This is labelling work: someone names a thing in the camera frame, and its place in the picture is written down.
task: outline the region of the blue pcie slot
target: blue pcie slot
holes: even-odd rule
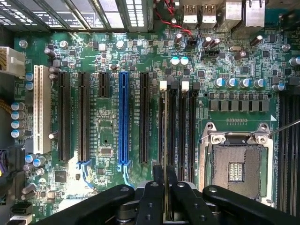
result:
[[[129,73],[119,73],[119,164],[128,163]]]

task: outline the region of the white pci slot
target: white pci slot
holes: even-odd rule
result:
[[[51,150],[51,81],[48,67],[34,65],[33,82],[33,153]]]

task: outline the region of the pcie slot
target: pcie slot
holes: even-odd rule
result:
[[[175,130],[176,130],[176,90],[169,90],[169,158],[168,164],[175,162]]]
[[[163,155],[163,135],[164,135],[164,98],[161,95],[159,97],[159,105],[158,105],[158,164],[162,165],[162,155]]]
[[[90,74],[78,73],[78,161],[90,159]]]
[[[184,158],[186,146],[187,94],[179,93],[179,133],[178,133],[178,180],[184,179]]]
[[[59,161],[67,162],[70,159],[70,74],[58,74],[58,153]]]
[[[188,129],[188,181],[194,182],[195,169],[195,123],[196,123],[196,99],[198,91],[193,90],[189,99],[189,129]]]
[[[129,73],[119,73],[119,164],[128,163]]]
[[[140,162],[149,160],[149,73],[140,73]]]
[[[33,153],[44,154],[51,150],[51,81],[42,65],[34,65],[33,76]]]
[[[99,79],[99,97],[109,98],[109,91],[110,91],[109,73],[100,72],[98,74],[98,79]]]

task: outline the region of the green circuit board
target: green circuit board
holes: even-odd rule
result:
[[[153,73],[157,73],[158,82],[166,77],[174,77],[179,80],[183,77],[189,78],[191,83],[199,82],[200,91],[196,101],[196,145],[195,162],[199,159],[199,146],[201,135],[206,123],[213,122],[219,131],[245,131],[257,130],[261,122],[268,124],[271,130],[278,127],[279,119],[279,97],[272,90],[272,78],[274,71],[280,82],[285,83],[290,75],[299,73],[290,68],[287,61],[300,51],[300,32],[281,33],[275,29],[265,29],[260,34],[264,37],[263,42],[256,47],[249,45],[249,40],[232,40],[230,34],[216,34],[211,31],[202,31],[198,35],[220,38],[219,50],[222,56],[217,59],[203,60],[203,49],[186,51],[184,48],[173,44],[176,30],[163,30],[156,34],[81,34],[81,33],[55,33],[55,34],[20,34],[15,39],[15,49],[26,54],[26,72],[32,73],[34,65],[48,66],[48,56],[44,49],[53,45],[55,52],[59,55],[62,71],[70,73],[71,77],[71,155],[74,156],[68,163],[58,160],[57,143],[51,142],[51,151],[45,154],[45,174],[37,176],[34,173],[27,174],[27,182],[37,185],[37,193],[30,200],[34,203],[34,221],[45,218],[59,210],[75,204],[82,199],[95,195],[118,184],[127,183],[136,187],[144,180],[152,179],[152,166],[158,161],[158,101],[161,93],[159,86],[152,84]],[[26,40],[28,47],[24,50],[18,45],[20,40]],[[67,49],[61,49],[59,42],[68,42]],[[123,41],[122,49],[116,47],[117,41]],[[105,46],[101,51],[93,49],[93,42]],[[290,43],[292,49],[288,52],[282,51],[282,45]],[[242,60],[234,60],[235,52],[230,52],[231,46],[241,46],[248,52],[248,56]],[[173,56],[188,57],[189,63],[186,67],[171,67],[170,59]],[[112,71],[111,64],[119,65],[119,69]],[[110,97],[98,97],[98,72],[110,73]],[[130,101],[129,101],[129,160],[126,170],[118,167],[118,102],[119,102],[119,72],[128,71],[130,74]],[[151,77],[150,89],[150,138],[149,138],[149,161],[142,164],[139,161],[139,105],[140,105],[140,79],[139,73],[148,71]],[[78,96],[79,72],[90,73],[90,158],[89,183],[92,188],[87,188],[85,183],[79,183],[76,179],[77,163],[77,121],[76,114]],[[214,81],[217,78],[236,78],[241,80],[249,78],[251,81],[264,79],[263,89],[255,90],[253,87],[244,90],[239,87],[228,89],[225,86],[216,88]],[[15,99],[24,101],[26,95],[26,82],[16,80]],[[57,84],[52,82],[51,88],[51,126],[52,131],[57,130]],[[249,94],[258,96],[262,94],[263,100],[268,102],[268,110],[265,112],[232,112],[212,111],[210,104],[212,98],[219,101],[228,100],[229,94],[233,93],[234,99],[239,99],[243,94],[248,99]],[[26,130],[33,131],[33,117],[29,112],[26,119]],[[26,136],[17,140],[17,143],[25,143],[32,139]],[[274,161],[273,164],[273,193],[272,201],[276,203],[277,182],[277,136],[273,137]],[[111,148],[111,156],[102,156],[102,148]],[[267,182],[267,154],[261,154],[260,171],[260,196],[266,195]],[[65,171],[65,182],[55,182],[55,172]],[[195,171],[195,184],[198,186],[198,171]],[[45,193],[55,192],[55,199],[47,199]]]

